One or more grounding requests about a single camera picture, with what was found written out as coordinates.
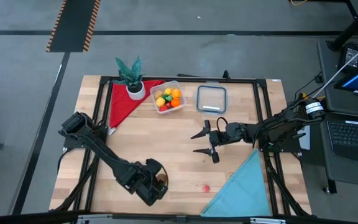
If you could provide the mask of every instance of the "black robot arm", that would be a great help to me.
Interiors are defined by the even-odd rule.
[[[219,156],[215,150],[216,146],[223,146],[241,140],[248,143],[251,142],[254,146],[257,139],[263,139],[263,141],[259,142],[261,149],[279,147],[288,136],[291,136],[292,139],[302,137],[303,134],[298,134],[297,131],[307,125],[321,122],[325,114],[324,108],[317,99],[307,99],[298,100],[280,113],[257,124],[226,122],[225,131],[211,131],[211,125],[206,120],[203,130],[191,138],[200,138],[208,135],[210,148],[197,149],[193,152],[205,153],[212,157],[214,163],[218,163]]]
[[[62,126],[59,131],[62,136],[79,141],[91,149],[112,169],[117,182],[130,194],[136,192],[147,205],[153,205],[167,192],[168,187],[156,178],[163,168],[161,163],[147,159],[146,165],[143,165],[140,162],[132,163],[121,159],[97,137],[98,128],[88,115],[76,112]]]

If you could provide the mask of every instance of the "white cable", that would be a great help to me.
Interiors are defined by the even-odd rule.
[[[339,72],[341,72],[341,71],[346,67],[346,65],[348,65],[351,61],[353,61],[353,59],[355,59],[357,56],[358,56],[358,53],[357,53],[354,57],[352,57],[352,59],[350,59],[350,61],[348,61],[344,66],[342,66],[342,68],[340,68],[340,69],[335,73],[335,75],[334,75],[330,80],[328,80],[328,82],[326,82],[326,84],[323,85],[323,87],[321,87],[321,89],[320,89],[316,94],[314,94],[313,98],[316,98],[316,96],[317,96],[324,88],[326,88],[326,87],[328,86],[328,84],[339,74]]]

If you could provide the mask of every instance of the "white pot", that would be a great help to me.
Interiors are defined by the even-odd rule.
[[[128,90],[128,86],[127,86],[127,92],[128,92],[129,97],[133,100],[141,100],[146,95],[146,90],[144,88],[143,82],[142,82],[142,89],[140,91],[138,91],[137,93],[131,93]]]

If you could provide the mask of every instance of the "plastic container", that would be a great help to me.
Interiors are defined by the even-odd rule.
[[[196,109],[200,112],[223,114],[227,108],[227,90],[216,85],[200,85],[196,95]]]
[[[155,98],[154,98],[154,93],[156,91],[159,91],[161,90],[162,92],[165,91],[166,88],[178,88],[181,92],[181,96],[180,96],[180,105],[177,106],[177,107],[174,107],[174,108],[171,108],[169,110],[165,110],[165,111],[160,111],[160,108],[157,106],[157,104],[155,104]],[[183,96],[183,90],[180,88],[180,85],[177,81],[170,81],[170,82],[167,82],[167,83],[163,83],[161,85],[158,85],[158,86],[154,86],[150,89],[150,94],[151,94],[151,97],[153,99],[153,103],[154,103],[154,106],[155,106],[155,110],[157,110],[157,113],[159,114],[166,114],[166,113],[170,113],[172,111],[175,111],[175,110],[179,110],[180,108],[184,107],[186,105],[186,98]]]

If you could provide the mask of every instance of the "red cloth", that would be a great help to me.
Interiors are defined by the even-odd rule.
[[[163,80],[143,81],[146,94],[141,100],[132,100],[129,98],[125,85],[112,85],[110,127],[116,128],[128,117],[132,111],[137,108],[148,96],[153,86],[163,84]]]

